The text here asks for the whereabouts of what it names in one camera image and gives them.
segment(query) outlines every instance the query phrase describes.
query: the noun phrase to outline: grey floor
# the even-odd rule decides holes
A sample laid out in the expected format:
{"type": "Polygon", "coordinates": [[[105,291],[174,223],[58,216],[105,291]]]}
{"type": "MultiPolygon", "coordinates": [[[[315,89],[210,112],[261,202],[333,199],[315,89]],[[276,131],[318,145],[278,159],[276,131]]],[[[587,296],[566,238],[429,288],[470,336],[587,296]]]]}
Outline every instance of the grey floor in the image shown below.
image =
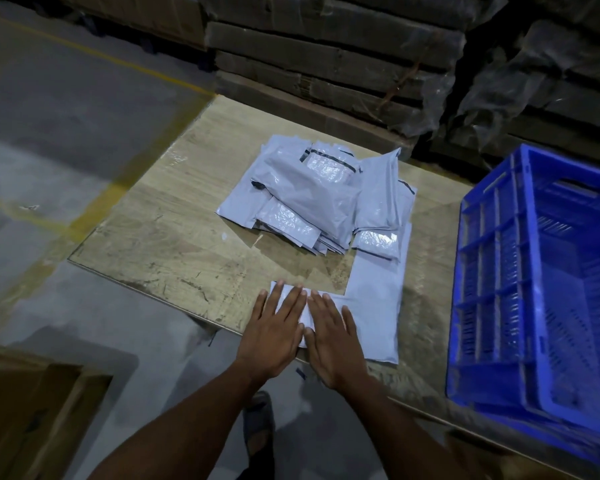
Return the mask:
{"type": "MultiPolygon", "coordinates": [[[[184,314],[65,261],[80,226],[112,204],[112,181],[157,158],[208,101],[187,84],[211,90],[212,76],[0,2],[0,344],[114,375],[67,479],[87,478],[235,356],[237,336],[211,342],[184,314]]],[[[352,410],[311,370],[294,362],[265,389],[279,478],[385,478],[352,410]]],[[[211,478],[233,479],[246,461],[238,419],[211,478]]]]}

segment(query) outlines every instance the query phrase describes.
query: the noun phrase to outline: yellow floor line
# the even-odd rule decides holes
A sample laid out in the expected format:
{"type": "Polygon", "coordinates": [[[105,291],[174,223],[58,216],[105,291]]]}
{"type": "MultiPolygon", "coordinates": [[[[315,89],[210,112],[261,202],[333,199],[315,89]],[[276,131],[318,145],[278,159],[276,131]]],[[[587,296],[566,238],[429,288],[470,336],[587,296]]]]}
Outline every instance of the yellow floor line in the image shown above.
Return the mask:
{"type": "Polygon", "coordinates": [[[3,22],[3,23],[7,23],[8,25],[10,25],[10,26],[12,26],[12,27],[14,27],[14,28],[16,28],[18,30],[21,30],[21,31],[24,31],[24,32],[28,32],[28,33],[33,34],[33,35],[37,35],[39,37],[43,37],[43,38],[46,38],[48,40],[52,40],[52,41],[54,41],[56,43],[60,43],[60,44],[64,45],[65,47],[71,47],[71,48],[74,48],[76,50],[80,50],[81,52],[84,52],[85,54],[92,55],[92,56],[98,57],[100,59],[104,59],[106,61],[109,61],[111,63],[117,64],[117,65],[122,66],[122,67],[128,67],[129,69],[134,69],[134,70],[136,70],[138,72],[142,72],[144,74],[151,75],[153,77],[157,77],[158,79],[162,79],[162,80],[165,80],[165,81],[170,82],[172,84],[176,84],[178,86],[182,86],[184,88],[191,89],[192,91],[195,91],[197,93],[204,94],[206,96],[214,96],[215,95],[213,93],[213,91],[208,91],[208,90],[206,90],[204,88],[200,88],[200,87],[196,86],[195,84],[190,84],[190,83],[185,82],[183,80],[176,79],[174,77],[170,77],[168,75],[165,75],[165,74],[163,74],[161,72],[154,71],[154,70],[151,70],[151,69],[147,69],[146,67],[142,67],[142,66],[140,66],[138,64],[132,64],[131,62],[123,61],[122,59],[118,59],[116,57],[112,57],[111,55],[105,54],[104,52],[101,52],[99,50],[87,47],[85,45],[81,45],[81,44],[76,43],[76,42],[72,42],[71,40],[67,40],[67,39],[64,39],[64,38],[56,37],[55,35],[51,35],[51,34],[48,34],[46,32],[40,31],[40,30],[32,29],[31,27],[28,27],[28,26],[23,25],[21,23],[12,22],[10,20],[7,20],[6,18],[0,17],[0,21],[3,22]]]}
{"type": "Polygon", "coordinates": [[[72,229],[62,222],[53,221],[46,217],[40,217],[35,210],[21,209],[16,204],[5,203],[0,201],[0,210],[16,221],[25,221],[33,224],[36,227],[46,229],[55,234],[67,235],[71,240],[80,242],[80,236],[72,231],[72,229]]]}
{"type": "Polygon", "coordinates": [[[17,302],[31,297],[40,289],[56,270],[56,266],[67,259],[93,228],[107,217],[111,208],[202,112],[209,100],[209,98],[201,98],[191,105],[180,108],[168,128],[145,151],[134,156],[120,172],[120,176],[88,204],[80,217],[69,224],[69,232],[63,233],[49,243],[42,256],[22,273],[8,290],[1,293],[0,329],[9,321],[17,302]]]}

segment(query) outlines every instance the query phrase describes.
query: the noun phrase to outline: hand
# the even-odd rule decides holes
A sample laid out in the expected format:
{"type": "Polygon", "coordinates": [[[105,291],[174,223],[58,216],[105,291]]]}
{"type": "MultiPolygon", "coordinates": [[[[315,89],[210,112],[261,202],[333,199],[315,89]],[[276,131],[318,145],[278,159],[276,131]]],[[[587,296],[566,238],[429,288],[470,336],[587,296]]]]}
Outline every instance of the hand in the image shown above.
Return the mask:
{"type": "Polygon", "coordinates": [[[304,331],[309,349],[309,363],[320,379],[332,389],[343,394],[348,388],[371,378],[358,340],[356,324],[347,306],[342,307],[342,317],[331,297],[311,291],[307,298],[313,317],[315,332],[304,331]]]}
{"type": "Polygon", "coordinates": [[[304,325],[298,320],[306,304],[306,291],[302,285],[294,287],[276,313],[284,284],[282,280],[276,283],[266,304],[267,291],[260,291],[235,358],[262,384],[291,363],[302,340],[304,325]]]}

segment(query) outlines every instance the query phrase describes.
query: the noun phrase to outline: crate handle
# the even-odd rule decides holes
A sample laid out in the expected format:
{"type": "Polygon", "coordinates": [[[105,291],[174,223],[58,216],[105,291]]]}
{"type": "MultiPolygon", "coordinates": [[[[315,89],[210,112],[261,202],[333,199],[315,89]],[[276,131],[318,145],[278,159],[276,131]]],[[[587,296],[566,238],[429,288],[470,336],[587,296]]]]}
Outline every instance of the crate handle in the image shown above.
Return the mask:
{"type": "Polygon", "coordinates": [[[577,180],[572,180],[571,178],[561,178],[560,180],[556,180],[553,184],[563,189],[584,195],[585,197],[596,198],[600,196],[600,190],[597,188],[583,184],[577,180]]]}

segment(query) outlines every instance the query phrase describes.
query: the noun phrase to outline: wrist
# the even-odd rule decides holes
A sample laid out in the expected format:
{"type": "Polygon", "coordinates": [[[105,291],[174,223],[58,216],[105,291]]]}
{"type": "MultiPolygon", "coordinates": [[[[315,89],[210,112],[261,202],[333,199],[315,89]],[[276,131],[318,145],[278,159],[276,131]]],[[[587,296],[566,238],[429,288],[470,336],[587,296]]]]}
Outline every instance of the wrist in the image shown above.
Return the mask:
{"type": "Polygon", "coordinates": [[[254,388],[256,391],[264,386],[267,382],[265,374],[254,367],[252,363],[243,358],[236,358],[233,363],[229,366],[236,375],[245,379],[249,382],[249,387],[254,388]]]}
{"type": "Polygon", "coordinates": [[[369,395],[381,390],[380,383],[367,371],[343,378],[342,384],[336,390],[347,400],[361,395],[369,395]]]}

